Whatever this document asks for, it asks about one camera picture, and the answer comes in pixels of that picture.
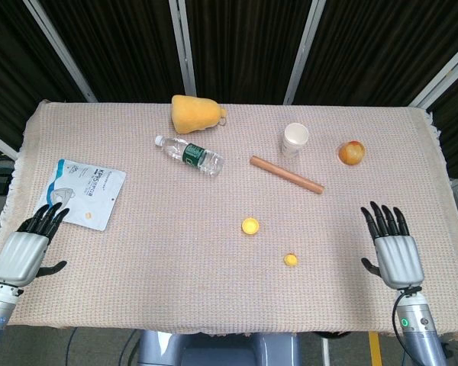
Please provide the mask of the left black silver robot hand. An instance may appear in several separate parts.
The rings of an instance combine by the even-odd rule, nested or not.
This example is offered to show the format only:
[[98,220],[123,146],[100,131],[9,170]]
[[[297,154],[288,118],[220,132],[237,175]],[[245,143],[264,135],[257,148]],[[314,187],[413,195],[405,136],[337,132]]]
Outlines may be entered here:
[[65,260],[49,267],[42,265],[53,237],[69,213],[61,206],[45,204],[8,237],[0,252],[0,284],[25,287],[36,278],[54,275],[66,267]]

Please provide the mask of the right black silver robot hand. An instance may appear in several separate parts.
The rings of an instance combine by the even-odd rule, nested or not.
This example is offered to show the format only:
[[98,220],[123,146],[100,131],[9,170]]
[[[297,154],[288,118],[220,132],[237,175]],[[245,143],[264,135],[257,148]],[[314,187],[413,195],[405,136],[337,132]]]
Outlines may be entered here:
[[424,270],[404,214],[397,207],[379,206],[374,201],[370,206],[370,210],[360,209],[373,240],[378,264],[373,265],[369,259],[362,258],[363,267],[394,290],[421,286]]

